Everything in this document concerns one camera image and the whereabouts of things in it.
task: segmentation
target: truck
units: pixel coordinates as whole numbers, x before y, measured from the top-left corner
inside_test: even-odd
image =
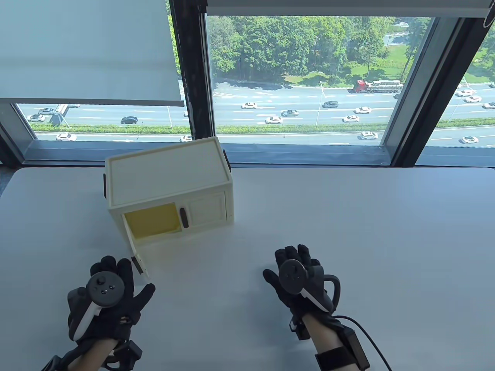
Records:
[[[404,84],[399,80],[378,80],[372,83],[357,80],[352,90],[354,93],[400,93]]]

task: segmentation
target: cable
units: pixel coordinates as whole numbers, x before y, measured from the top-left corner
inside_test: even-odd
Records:
[[[366,332],[365,329],[363,329],[363,326],[361,326],[355,319],[352,319],[351,317],[347,317],[347,316],[332,316],[332,317],[333,318],[342,318],[344,320],[351,321],[353,324],[355,324],[356,326],[358,326],[359,329],[366,335],[366,337],[370,341],[371,345],[373,345],[375,347],[375,350],[377,351],[378,355],[382,358],[382,361],[385,364],[385,366],[387,366],[387,369],[389,371],[392,371],[392,369],[390,368],[389,363],[385,359],[385,356],[382,354],[382,352],[380,351],[380,349],[378,348],[378,346],[375,344],[375,342],[373,341],[373,339],[371,338],[371,336],[368,335],[368,333]]]

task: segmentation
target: white table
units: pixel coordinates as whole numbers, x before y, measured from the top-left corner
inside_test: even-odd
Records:
[[[40,370],[73,343],[69,290],[127,254],[101,168],[18,171],[0,198],[5,370]],[[234,169],[236,223],[144,254],[156,284],[132,339],[144,370],[317,370],[311,343],[263,280],[275,249],[305,243],[342,282],[338,314],[395,371],[491,370],[495,172]],[[385,367],[357,331],[373,370]]]

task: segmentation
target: gloved hand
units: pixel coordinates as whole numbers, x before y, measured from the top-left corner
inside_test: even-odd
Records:
[[[275,251],[275,260],[277,261],[277,266],[279,268],[288,259],[296,259],[303,263],[309,275],[312,274],[312,267],[321,265],[317,259],[311,258],[308,248],[304,245],[298,245],[297,250],[294,246],[287,246],[285,249]],[[345,326],[343,326],[339,320],[333,318],[330,313],[319,309],[311,300],[303,297],[301,294],[292,295],[285,291],[280,285],[278,275],[274,271],[265,269],[263,271],[263,277],[265,278],[265,281],[273,286],[280,301],[291,310],[292,315],[296,317],[298,321],[302,320],[302,317],[309,313],[322,325],[331,328],[336,332],[344,329]]]
[[[279,268],[288,259],[299,260],[304,264],[309,273],[311,273],[312,266],[320,265],[318,260],[311,259],[309,250],[304,245],[298,245],[297,250],[294,246],[287,246],[285,249],[275,251],[275,260],[277,261],[277,266]],[[311,312],[324,313],[309,299],[304,298],[301,294],[292,295],[285,291],[280,285],[278,275],[274,271],[265,269],[263,271],[263,277],[265,278],[265,281],[273,286],[280,301],[284,303],[291,310],[291,313],[297,318],[302,319],[302,316]]]
[[[149,283],[134,297],[134,278],[129,259],[121,259],[117,264],[113,256],[105,256],[90,269],[91,275],[101,271],[110,271],[120,276],[124,282],[124,295],[117,305],[103,308],[99,316],[93,318],[83,337],[77,341],[78,344],[87,339],[116,339],[119,342],[129,340],[131,327],[138,323],[141,310],[155,291],[154,284]]]

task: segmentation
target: highway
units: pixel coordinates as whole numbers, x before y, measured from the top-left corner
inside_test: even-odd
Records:
[[[485,110],[483,103],[495,101],[495,89],[488,84],[473,85],[477,95],[482,97],[480,103],[465,103],[462,97],[452,97],[443,119],[449,118],[494,118],[495,110]],[[339,102],[338,108],[321,108],[321,103],[328,100]],[[245,102],[256,102],[257,109],[241,109]],[[213,110],[215,125],[263,125],[269,116],[280,115],[287,109],[299,111],[298,117],[284,117],[285,124],[318,125],[341,124],[342,118],[352,115],[353,110],[368,106],[369,114],[359,115],[360,123],[387,123],[394,111],[397,100],[393,93],[352,94],[347,89],[338,88],[248,88],[228,83],[217,84],[213,93]],[[32,115],[38,109],[50,105],[21,104],[25,115]],[[125,116],[137,116],[139,124],[163,126],[187,126],[184,117],[186,109],[181,107],[145,107],[145,106],[99,106],[81,105],[69,108],[65,119],[69,124],[86,125],[120,125]]]
[[[57,133],[36,133],[39,139],[55,140]],[[378,140],[360,140],[359,133],[315,133],[315,134],[245,134],[219,135],[222,143],[262,143],[262,144],[321,144],[321,145],[379,145]],[[476,136],[476,144],[463,144],[461,137]],[[161,141],[178,142],[179,135],[118,135],[118,134],[77,134],[77,140],[89,141]],[[472,128],[436,129],[427,145],[437,146],[483,146],[495,147],[495,125]]]

